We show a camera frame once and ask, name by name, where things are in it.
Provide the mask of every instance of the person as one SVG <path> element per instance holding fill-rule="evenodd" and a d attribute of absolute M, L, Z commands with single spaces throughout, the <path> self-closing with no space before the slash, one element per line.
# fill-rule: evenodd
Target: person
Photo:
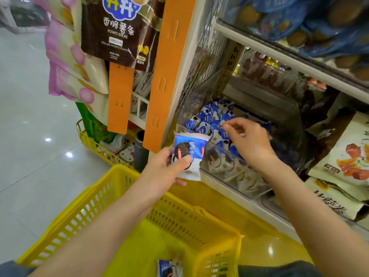
<path fill-rule="evenodd" d="M 266 130 L 242 118 L 225 122 L 223 128 L 247 163 L 270 183 L 320 273 L 325 277 L 369 276 L 369 246 L 277 158 Z M 187 155 L 167 166 L 171 155 L 172 149 L 164 148 L 153 156 L 119 200 L 29 276 L 101 276 L 127 235 L 150 212 L 151 206 L 173 183 L 186 185 L 176 177 L 188 167 L 191 157 Z M 247 268 L 239 267 L 240 276 L 245 276 L 242 272 L 247 272 Z M 290 268 L 286 266 L 272 271 L 251 269 L 263 277 L 291 276 Z M 312 276 L 304 272 L 303 276 Z"/>

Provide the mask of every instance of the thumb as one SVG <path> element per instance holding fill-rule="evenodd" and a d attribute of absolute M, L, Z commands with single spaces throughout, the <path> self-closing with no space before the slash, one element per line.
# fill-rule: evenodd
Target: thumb
<path fill-rule="evenodd" d="M 238 134 L 237 130 L 235 130 L 232 126 L 228 124 L 225 124 L 223 126 L 223 129 L 227 132 L 232 142 L 234 142 L 236 145 L 239 144 L 242 137 L 240 136 L 240 134 Z"/>
<path fill-rule="evenodd" d="M 192 162 L 192 158 L 190 155 L 186 155 L 182 157 L 180 160 L 175 162 L 173 165 L 169 166 L 171 173 L 173 173 L 174 177 L 177 177 L 179 173 L 185 170 Z"/>

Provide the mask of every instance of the basket bottom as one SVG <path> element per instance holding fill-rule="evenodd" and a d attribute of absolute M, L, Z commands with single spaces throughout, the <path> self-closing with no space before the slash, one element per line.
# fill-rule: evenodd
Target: basket bottom
<path fill-rule="evenodd" d="M 195 276 L 199 252 L 148 219 L 141 221 L 124 241 L 104 277 L 155 277 L 157 260 L 179 259 L 183 276 Z"/>

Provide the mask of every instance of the yellow shopping basket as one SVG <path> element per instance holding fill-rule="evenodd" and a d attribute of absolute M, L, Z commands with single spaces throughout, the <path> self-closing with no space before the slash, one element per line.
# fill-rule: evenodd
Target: yellow shopping basket
<path fill-rule="evenodd" d="M 113 166 L 55 218 L 18 263 L 41 265 L 124 195 L 138 176 L 126 166 Z M 127 237 L 103 276 L 155 276 L 157 260 L 179 258 L 184 276 L 233 277 L 240 248 L 237 230 L 167 192 Z"/>

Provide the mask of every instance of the hand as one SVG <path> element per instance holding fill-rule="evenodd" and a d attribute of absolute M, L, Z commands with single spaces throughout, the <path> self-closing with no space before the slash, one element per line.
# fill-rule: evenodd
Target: hand
<path fill-rule="evenodd" d="M 173 148 L 164 148 L 153 156 L 142 171 L 140 177 L 127 191 L 130 197 L 140 201 L 142 208 L 150 211 L 151 206 L 158 201 L 173 185 L 186 186 L 187 183 L 176 179 L 191 163 L 191 156 L 178 160 L 167 166 L 172 157 Z"/>
<path fill-rule="evenodd" d="M 270 146 L 267 131 L 258 123 L 238 117 L 226 121 L 223 128 L 241 156 L 254 169 L 260 171 L 263 165 L 277 158 Z"/>

